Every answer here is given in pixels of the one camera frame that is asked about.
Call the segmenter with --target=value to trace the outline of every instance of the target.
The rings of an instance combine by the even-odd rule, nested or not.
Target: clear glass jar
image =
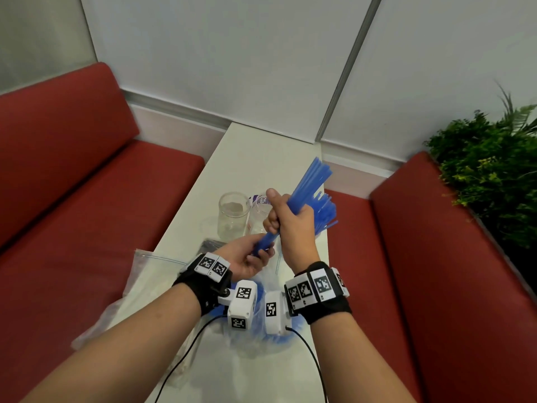
[[[265,194],[258,195],[250,209],[248,217],[248,232],[253,235],[257,233],[267,233],[263,227],[263,221],[269,216],[272,204]]]
[[[228,192],[218,202],[218,236],[230,242],[244,236],[246,219],[248,219],[248,198],[240,192]]]

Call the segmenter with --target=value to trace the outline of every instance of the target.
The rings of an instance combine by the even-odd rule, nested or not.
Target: red sofa
[[[426,153],[371,200],[329,192],[330,263],[418,402],[537,402],[537,307]]]
[[[204,167],[133,140],[103,63],[0,95],[0,400],[17,402],[121,297]]]

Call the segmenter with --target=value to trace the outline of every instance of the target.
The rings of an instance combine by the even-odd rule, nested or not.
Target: person
[[[280,230],[284,260],[298,275],[320,261],[313,211],[305,206],[294,215],[286,204],[289,195],[281,196],[268,189],[267,196],[273,209],[264,227],[273,233]],[[261,250],[259,257],[251,256],[254,244],[262,236],[241,237],[214,252],[230,263],[233,281],[251,278],[274,255],[270,248]],[[201,312],[191,287],[184,283],[173,285],[71,355],[23,403],[144,402]],[[331,403],[414,402],[349,312],[325,315],[312,322],[310,328]]]

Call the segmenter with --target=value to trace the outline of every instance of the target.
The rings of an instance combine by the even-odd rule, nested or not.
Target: forearm
[[[327,315],[311,330],[331,403],[414,402],[351,314]]]
[[[194,293],[178,284],[73,354],[23,403],[143,402],[200,315]]]

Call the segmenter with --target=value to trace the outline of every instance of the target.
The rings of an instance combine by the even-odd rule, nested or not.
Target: foliage
[[[442,179],[456,189],[500,243],[537,247],[537,105],[513,108],[503,89],[504,117],[495,123],[475,112],[425,142]]]

